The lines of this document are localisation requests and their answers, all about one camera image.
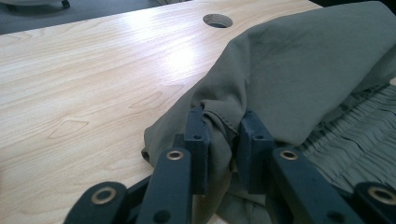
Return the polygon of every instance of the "pleated fabric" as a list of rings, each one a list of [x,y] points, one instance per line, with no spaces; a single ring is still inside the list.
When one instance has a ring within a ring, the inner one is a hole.
[[[331,184],[350,192],[364,181],[396,188],[396,87],[367,95],[352,95],[363,102],[298,147]]]

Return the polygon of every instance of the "cable hole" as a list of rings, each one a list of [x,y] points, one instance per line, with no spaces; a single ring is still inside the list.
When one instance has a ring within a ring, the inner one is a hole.
[[[215,28],[228,28],[233,25],[233,20],[220,14],[208,14],[204,16],[204,22]]]

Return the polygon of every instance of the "black plastic bracket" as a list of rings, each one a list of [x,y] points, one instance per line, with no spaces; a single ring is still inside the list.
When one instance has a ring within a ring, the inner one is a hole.
[[[208,193],[209,131],[204,122],[203,109],[195,107],[187,117],[184,147],[192,156],[192,193]]]
[[[236,151],[239,179],[250,194],[264,194],[269,175],[264,165],[276,147],[260,118],[248,110],[241,120],[240,140]]]
[[[191,205],[191,154],[183,148],[165,150],[149,181],[136,223],[190,223]]]
[[[270,170],[293,223],[363,223],[300,151],[275,149]],[[269,196],[276,198],[271,191]]]

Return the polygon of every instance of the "light wood grain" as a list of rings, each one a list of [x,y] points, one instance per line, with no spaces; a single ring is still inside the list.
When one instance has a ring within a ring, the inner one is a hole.
[[[61,223],[90,186],[129,187],[150,175],[140,155],[145,128],[226,44],[255,24],[314,8],[197,0],[1,35],[1,223]],[[207,26],[209,13],[233,26]]]

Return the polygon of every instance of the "wooden desk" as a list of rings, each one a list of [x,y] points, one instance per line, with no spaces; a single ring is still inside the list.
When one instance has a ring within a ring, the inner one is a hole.
[[[196,0],[0,35],[0,220],[61,223],[90,186],[152,168],[143,132],[247,28],[306,0]],[[217,29],[203,16],[220,13]]]

